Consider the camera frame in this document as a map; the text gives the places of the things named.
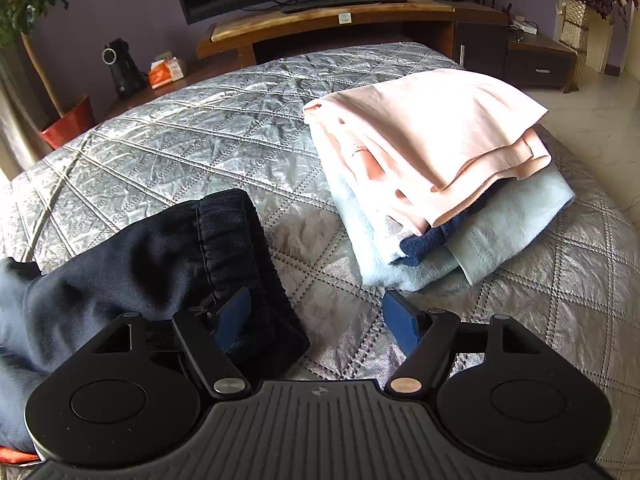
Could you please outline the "navy zip jacket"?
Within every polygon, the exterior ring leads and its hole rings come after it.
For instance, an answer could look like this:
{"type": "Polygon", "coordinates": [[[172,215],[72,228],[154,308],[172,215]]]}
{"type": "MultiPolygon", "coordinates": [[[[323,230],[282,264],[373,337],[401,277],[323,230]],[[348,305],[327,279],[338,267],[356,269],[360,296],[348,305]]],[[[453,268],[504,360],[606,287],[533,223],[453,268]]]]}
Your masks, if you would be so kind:
{"type": "Polygon", "coordinates": [[[227,354],[253,385],[276,379],[310,341],[285,295],[253,202],[238,188],[169,207],[44,274],[1,261],[1,444],[35,451],[29,395],[125,312],[151,322],[215,314],[239,289],[250,315],[227,354]]]}

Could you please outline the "navy folded garment in stack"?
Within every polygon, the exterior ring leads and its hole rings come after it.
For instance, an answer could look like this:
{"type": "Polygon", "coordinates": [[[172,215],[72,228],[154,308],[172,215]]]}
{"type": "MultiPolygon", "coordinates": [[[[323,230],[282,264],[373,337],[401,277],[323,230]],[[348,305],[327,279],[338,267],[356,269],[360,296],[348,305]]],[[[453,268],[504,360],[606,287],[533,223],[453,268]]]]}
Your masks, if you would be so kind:
{"type": "Polygon", "coordinates": [[[429,228],[421,236],[413,235],[405,238],[399,244],[399,248],[404,253],[399,262],[406,266],[418,266],[428,254],[444,246],[469,216],[467,211],[462,211],[446,223],[429,228]]]}

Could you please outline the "light blue folded garment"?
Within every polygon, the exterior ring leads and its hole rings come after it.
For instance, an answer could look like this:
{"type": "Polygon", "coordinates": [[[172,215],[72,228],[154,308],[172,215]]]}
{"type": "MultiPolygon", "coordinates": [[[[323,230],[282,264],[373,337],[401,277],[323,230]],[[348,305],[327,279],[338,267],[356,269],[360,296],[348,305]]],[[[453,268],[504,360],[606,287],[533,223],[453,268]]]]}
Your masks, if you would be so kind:
{"type": "Polygon", "coordinates": [[[469,284],[480,282],[522,252],[575,197],[554,165],[524,180],[498,181],[444,246],[418,266],[406,266],[399,262],[399,244],[412,235],[380,214],[369,219],[340,170],[328,170],[326,180],[363,284],[404,292],[417,292],[456,269],[469,284]]]}

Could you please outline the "pink folded garment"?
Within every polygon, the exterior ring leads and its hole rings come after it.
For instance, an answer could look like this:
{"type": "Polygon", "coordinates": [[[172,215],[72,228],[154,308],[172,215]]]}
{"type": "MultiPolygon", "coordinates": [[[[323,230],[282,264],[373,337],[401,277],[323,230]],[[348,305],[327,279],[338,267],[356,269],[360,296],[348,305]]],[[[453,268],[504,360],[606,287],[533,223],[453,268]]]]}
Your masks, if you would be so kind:
{"type": "Polygon", "coordinates": [[[546,109],[506,82],[428,70],[333,92],[303,108],[324,172],[369,214],[422,235],[502,179],[550,165],[535,127],[546,109]]]}

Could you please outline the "red plant pot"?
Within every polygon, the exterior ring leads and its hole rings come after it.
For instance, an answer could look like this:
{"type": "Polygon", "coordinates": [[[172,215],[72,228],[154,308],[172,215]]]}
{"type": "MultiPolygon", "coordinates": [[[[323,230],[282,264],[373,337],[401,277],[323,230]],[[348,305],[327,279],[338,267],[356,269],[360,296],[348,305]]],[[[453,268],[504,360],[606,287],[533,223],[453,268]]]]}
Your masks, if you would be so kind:
{"type": "Polygon", "coordinates": [[[81,96],[56,122],[40,131],[40,138],[57,150],[96,125],[88,94],[81,96]]]}

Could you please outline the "black cylindrical speaker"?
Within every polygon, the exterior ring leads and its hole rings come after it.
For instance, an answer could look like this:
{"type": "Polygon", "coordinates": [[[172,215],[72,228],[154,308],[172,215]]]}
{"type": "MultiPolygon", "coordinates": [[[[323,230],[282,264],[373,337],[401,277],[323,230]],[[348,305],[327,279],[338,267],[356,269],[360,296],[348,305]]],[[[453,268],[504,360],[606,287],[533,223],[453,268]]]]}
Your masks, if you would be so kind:
{"type": "Polygon", "coordinates": [[[119,99],[128,100],[147,85],[129,52],[129,44],[122,38],[109,42],[102,51],[102,61],[110,69],[119,99]]]}

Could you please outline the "orange tissue box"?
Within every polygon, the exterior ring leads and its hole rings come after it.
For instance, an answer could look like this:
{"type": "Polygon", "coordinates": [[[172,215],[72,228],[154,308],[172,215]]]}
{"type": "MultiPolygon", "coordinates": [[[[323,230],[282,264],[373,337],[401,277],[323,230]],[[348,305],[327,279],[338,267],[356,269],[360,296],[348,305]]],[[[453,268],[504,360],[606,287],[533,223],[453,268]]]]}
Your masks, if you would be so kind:
{"type": "Polygon", "coordinates": [[[148,81],[152,89],[172,84],[186,76],[186,63],[178,58],[162,58],[154,61],[148,71],[148,81]]]}

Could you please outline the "beige curtain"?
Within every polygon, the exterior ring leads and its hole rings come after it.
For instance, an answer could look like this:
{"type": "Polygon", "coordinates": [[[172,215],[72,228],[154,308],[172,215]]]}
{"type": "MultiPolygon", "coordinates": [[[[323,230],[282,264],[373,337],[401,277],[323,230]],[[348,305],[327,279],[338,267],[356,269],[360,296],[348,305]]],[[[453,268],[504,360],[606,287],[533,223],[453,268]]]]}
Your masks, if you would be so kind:
{"type": "Polygon", "coordinates": [[[11,181],[52,152],[40,131],[49,125],[24,49],[1,50],[1,172],[11,181]]]}

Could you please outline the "dark wooden side cabinet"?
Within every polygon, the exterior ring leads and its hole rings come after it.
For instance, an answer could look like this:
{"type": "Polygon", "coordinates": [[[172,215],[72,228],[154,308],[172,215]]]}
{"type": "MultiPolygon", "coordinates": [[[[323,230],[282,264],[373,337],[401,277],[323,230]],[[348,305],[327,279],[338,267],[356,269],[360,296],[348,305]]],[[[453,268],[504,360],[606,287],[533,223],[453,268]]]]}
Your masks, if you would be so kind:
{"type": "Polygon", "coordinates": [[[576,53],[559,42],[541,34],[511,30],[503,79],[518,88],[555,88],[568,93],[577,89],[576,61],[576,53]]]}

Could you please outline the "wooden TV stand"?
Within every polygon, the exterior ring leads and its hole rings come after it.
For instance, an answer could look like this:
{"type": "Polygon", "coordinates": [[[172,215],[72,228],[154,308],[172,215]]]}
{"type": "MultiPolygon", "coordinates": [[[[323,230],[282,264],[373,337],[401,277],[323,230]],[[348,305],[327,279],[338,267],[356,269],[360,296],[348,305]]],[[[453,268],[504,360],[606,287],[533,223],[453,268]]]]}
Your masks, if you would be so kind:
{"type": "Polygon", "coordinates": [[[106,116],[113,118],[204,79],[273,58],[354,44],[414,41],[462,63],[463,35],[472,40],[474,50],[502,55],[508,26],[508,14],[489,6],[436,0],[345,4],[239,18],[208,30],[196,46],[198,60],[189,66],[188,76],[118,101],[106,116]]]}

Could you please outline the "white wall socket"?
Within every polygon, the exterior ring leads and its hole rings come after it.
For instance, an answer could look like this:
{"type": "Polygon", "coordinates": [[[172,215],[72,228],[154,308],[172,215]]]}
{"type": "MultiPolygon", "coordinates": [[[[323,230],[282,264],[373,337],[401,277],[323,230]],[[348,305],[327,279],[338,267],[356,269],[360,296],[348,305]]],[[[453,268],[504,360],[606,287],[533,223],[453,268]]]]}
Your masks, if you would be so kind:
{"type": "Polygon", "coordinates": [[[168,61],[174,58],[175,55],[171,51],[163,52],[155,57],[155,61],[168,61]]]}

